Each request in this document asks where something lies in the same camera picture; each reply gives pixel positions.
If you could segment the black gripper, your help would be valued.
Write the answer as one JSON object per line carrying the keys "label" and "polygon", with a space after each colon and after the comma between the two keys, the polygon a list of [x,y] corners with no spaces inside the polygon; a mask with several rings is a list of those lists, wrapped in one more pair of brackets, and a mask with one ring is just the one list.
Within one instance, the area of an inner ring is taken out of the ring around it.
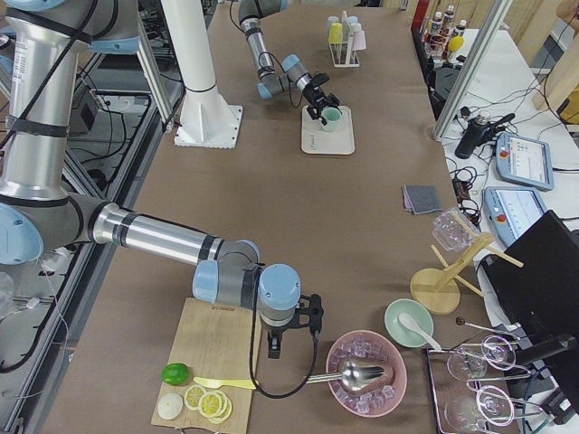
{"label": "black gripper", "polygon": [[309,103],[307,112],[311,119],[319,120],[325,126],[327,121],[322,115],[322,109],[325,107],[337,108],[339,99],[333,93],[326,95],[320,87],[314,87],[311,83],[304,87],[302,95]]}
{"label": "black gripper", "polygon": [[270,359],[280,358],[280,345],[283,333],[291,328],[291,324],[270,325],[262,322],[261,325],[268,335],[268,357]]}

